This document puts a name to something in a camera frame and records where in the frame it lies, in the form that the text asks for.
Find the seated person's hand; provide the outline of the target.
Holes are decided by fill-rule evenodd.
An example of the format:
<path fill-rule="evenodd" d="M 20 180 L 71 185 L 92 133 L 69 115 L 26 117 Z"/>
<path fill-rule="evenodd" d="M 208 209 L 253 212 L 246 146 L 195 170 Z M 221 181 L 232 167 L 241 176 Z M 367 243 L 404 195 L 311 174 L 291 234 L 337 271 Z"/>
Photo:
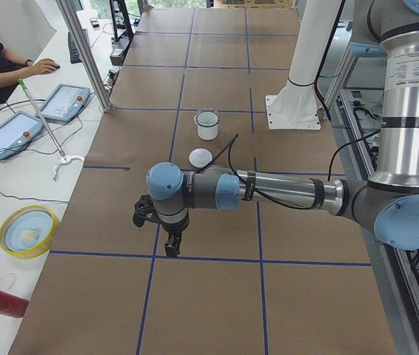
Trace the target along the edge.
<path fill-rule="evenodd" d="M 53 59 L 44 58 L 30 65 L 28 67 L 28 70 L 30 71 L 32 75 L 52 73 L 56 71 L 54 64 L 57 64 L 57 63 Z"/>

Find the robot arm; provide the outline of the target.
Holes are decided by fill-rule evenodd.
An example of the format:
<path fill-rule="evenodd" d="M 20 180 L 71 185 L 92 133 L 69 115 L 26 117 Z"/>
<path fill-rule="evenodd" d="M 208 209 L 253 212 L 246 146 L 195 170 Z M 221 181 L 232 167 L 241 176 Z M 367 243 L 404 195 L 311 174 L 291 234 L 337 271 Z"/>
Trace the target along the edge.
<path fill-rule="evenodd" d="M 163 226 L 165 251 L 179 254 L 190 209 L 236 209 L 241 201 L 270 201 L 298 210 L 323 209 L 353 220 L 397 249 L 419 249 L 419 1 L 357 1 L 355 53 L 387 57 L 380 148 L 365 181 L 274 175 L 207 164 L 182 172 L 170 162 L 147 173 L 147 193 L 133 222 Z"/>

